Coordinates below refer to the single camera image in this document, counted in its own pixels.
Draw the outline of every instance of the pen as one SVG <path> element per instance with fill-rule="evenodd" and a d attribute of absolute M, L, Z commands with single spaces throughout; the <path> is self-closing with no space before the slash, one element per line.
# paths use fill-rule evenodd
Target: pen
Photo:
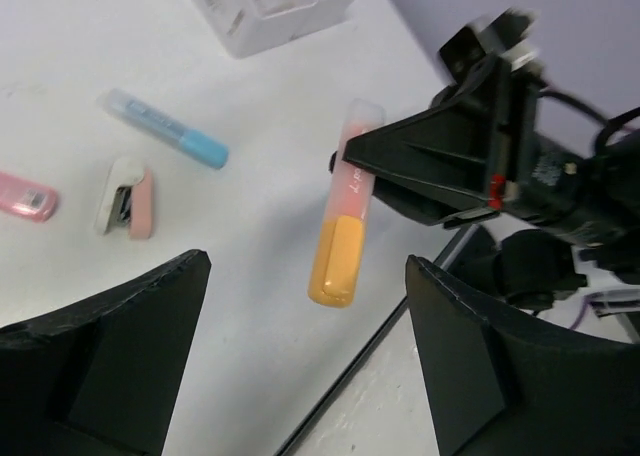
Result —
<path fill-rule="evenodd" d="M 331 190 L 320 231 L 309 297 L 344 308 L 353 302 L 375 177 L 342 160 L 347 141 L 384 124 L 384 110 L 365 101 L 352 103 L 342 130 Z"/>
<path fill-rule="evenodd" d="M 201 163 L 222 168 L 229 149 L 201 131 L 176 121 L 120 89 L 112 89 L 103 99 L 107 111 L 153 133 Z"/>

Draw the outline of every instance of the translucent marker body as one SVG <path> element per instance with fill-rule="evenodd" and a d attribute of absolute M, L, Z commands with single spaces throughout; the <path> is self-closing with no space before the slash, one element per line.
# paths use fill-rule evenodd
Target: translucent marker body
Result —
<path fill-rule="evenodd" d="M 109 91 L 102 103 L 110 113 L 152 132 L 207 166 L 220 169 L 229 158 L 229 149 L 224 144 L 185 126 L 120 89 Z"/>
<path fill-rule="evenodd" d="M 352 103 L 336 154 L 309 281 L 309 297 L 316 303 L 344 308 L 353 302 L 375 177 L 343 161 L 342 155 L 349 139 L 383 124 L 381 107 L 361 100 Z"/>

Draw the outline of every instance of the purple wire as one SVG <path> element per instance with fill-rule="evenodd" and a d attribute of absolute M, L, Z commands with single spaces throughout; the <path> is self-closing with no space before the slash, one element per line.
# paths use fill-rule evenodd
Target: purple wire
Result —
<path fill-rule="evenodd" d="M 584 299 L 582 300 L 582 306 L 580 306 L 580 312 L 578 313 L 578 317 L 576 317 L 576 320 L 573 322 L 573 324 L 569 326 L 569 329 L 571 330 L 578 329 L 578 327 L 582 324 L 584 317 L 587 315 L 587 308 L 589 307 L 589 301 L 590 301 L 589 296 L 585 296 Z"/>

